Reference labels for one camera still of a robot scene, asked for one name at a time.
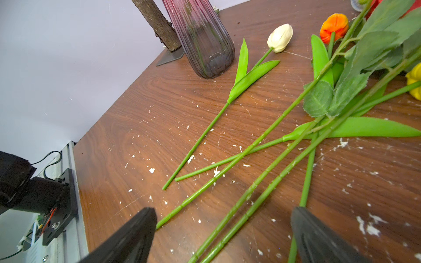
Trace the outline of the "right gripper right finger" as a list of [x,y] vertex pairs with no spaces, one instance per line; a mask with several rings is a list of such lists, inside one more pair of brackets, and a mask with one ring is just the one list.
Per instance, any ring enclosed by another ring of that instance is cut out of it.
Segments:
[[303,263],[370,263],[305,207],[296,207],[291,226]]

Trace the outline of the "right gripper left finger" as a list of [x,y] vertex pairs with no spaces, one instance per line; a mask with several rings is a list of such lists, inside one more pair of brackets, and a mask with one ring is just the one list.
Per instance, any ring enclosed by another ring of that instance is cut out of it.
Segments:
[[148,260],[157,225],[154,208],[143,208],[82,263],[145,263]]

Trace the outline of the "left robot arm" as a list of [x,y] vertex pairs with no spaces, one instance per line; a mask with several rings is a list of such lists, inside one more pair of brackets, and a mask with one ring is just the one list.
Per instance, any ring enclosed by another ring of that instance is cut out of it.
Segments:
[[28,160],[1,152],[1,214],[10,209],[46,214],[58,202],[64,185],[33,176]]

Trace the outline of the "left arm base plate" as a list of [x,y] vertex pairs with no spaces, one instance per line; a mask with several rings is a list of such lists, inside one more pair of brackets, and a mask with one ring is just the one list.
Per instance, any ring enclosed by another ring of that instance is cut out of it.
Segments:
[[53,239],[59,237],[73,218],[78,215],[76,185],[73,170],[64,170],[59,177],[64,185],[63,194],[53,207],[54,213],[49,217],[43,232],[42,245],[47,246]]

